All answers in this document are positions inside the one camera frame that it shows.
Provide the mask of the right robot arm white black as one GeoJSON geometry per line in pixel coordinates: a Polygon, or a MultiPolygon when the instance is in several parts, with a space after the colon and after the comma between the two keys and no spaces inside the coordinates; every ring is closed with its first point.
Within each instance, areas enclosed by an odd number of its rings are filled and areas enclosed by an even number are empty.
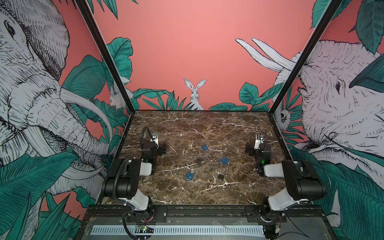
{"type": "Polygon", "coordinates": [[[256,172],[261,177],[283,178],[285,181],[285,187],[277,194],[267,197],[259,208],[263,222],[280,221],[282,212],[289,207],[319,200],[326,195],[326,187],[310,162],[283,160],[272,164],[272,148],[261,141],[246,145],[245,153],[255,158],[256,172]]]}

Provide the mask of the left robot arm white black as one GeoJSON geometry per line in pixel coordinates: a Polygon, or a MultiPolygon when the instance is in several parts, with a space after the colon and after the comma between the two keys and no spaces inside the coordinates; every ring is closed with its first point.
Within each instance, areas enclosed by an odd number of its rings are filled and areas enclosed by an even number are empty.
{"type": "Polygon", "coordinates": [[[113,161],[102,184],[102,196],[130,208],[142,222],[155,217],[153,202],[139,190],[140,177],[153,175],[158,156],[164,155],[167,145],[145,142],[139,159],[113,161]]]}

